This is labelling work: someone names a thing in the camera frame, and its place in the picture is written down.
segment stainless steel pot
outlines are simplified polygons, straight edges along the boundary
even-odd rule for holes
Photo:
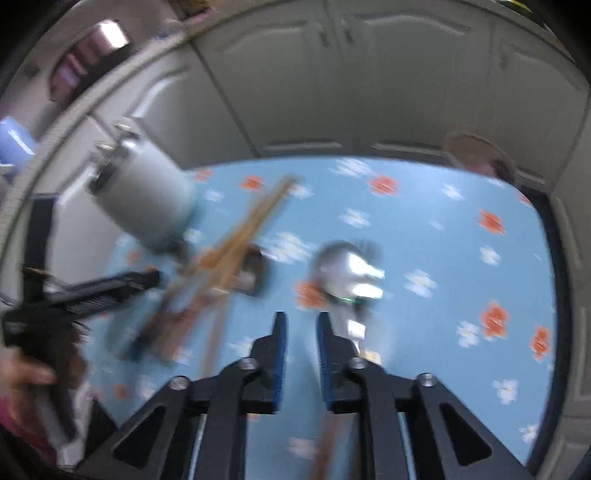
[[[117,20],[103,20],[75,42],[49,78],[49,97],[64,108],[88,87],[126,60],[133,43]]]

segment finger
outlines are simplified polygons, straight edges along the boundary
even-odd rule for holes
[[[3,365],[4,377],[12,384],[29,383],[35,385],[50,385],[56,380],[54,371],[39,363],[15,355]]]

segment orange flower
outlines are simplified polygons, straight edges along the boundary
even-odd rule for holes
[[[488,230],[494,235],[504,235],[505,227],[501,219],[494,213],[487,212],[485,210],[480,211],[480,221],[478,225]]]
[[[396,195],[398,190],[398,181],[386,175],[378,175],[368,183],[374,195]]]
[[[209,180],[209,177],[213,175],[211,168],[200,168],[195,172],[195,180],[205,183]]]
[[[538,362],[541,362],[544,355],[550,351],[550,330],[546,327],[536,325],[530,347],[534,351],[534,358]]]
[[[324,308],[324,295],[318,286],[312,282],[301,281],[294,287],[297,295],[297,305],[303,309]]]
[[[142,257],[142,252],[139,250],[132,250],[127,255],[127,265],[129,267],[133,267],[139,262],[139,259]]]
[[[121,383],[115,385],[115,398],[117,400],[125,400],[129,397],[127,387]]]
[[[507,330],[505,324],[509,320],[507,311],[499,305],[498,302],[490,302],[488,309],[480,314],[480,322],[484,325],[484,336],[487,340],[494,337],[506,337]]]
[[[251,175],[240,184],[243,189],[250,190],[251,192],[258,192],[263,185],[262,178],[257,175]]]
[[[528,207],[531,207],[532,204],[530,202],[530,199],[528,197],[526,197],[525,195],[523,195],[523,193],[519,193],[519,201],[521,203],[523,203],[523,205],[527,205]]]

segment floral tablecloth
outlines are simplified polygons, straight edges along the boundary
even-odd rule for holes
[[[193,251],[214,245],[244,219],[258,192],[286,174],[302,181],[257,239],[274,260],[269,285],[258,298],[233,296],[216,360],[219,371],[247,355],[252,340],[270,331],[276,310],[288,315],[281,411],[250,418],[246,477],[309,475],[326,417],[314,330],[325,305],[309,282],[309,264],[324,243],[342,239],[382,249],[385,294],[368,321],[364,354],[395,375],[435,373],[525,463],[544,413],[556,326],[550,255],[527,198],[500,180],[405,161],[225,164],[194,174],[203,208],[184,234]],[[145,252],[124,236],[108,273],[149,265],[168,277],[177,268],[171,257]],[[117,422],[169,378],[196,378],[199,371],[214,315],[192,332],[172,366],[150,356],[138,364],[117,359],[162,292],[146,292],[125,310],[90,322],[90,382]],[[350,445],[340,443],[331,478],[345,478],[349,457]]]

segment cabinet handle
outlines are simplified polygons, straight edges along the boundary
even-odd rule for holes
[[[347,40],[347,42],[351,45],[355,43],[355,41],[353,40],[353,34],[351,33],[351,26],[349,25],[349,22],[347,22],[344,18],[341,18],[340,24],[343,27],[343,33],[345,34],[345,39]]]
[[[326,28],[320,22],[317,24],[318,27],[318,36],[320,37],[320,42],[324,47],[330,47],[330,40],[328,33],[326,33]]]

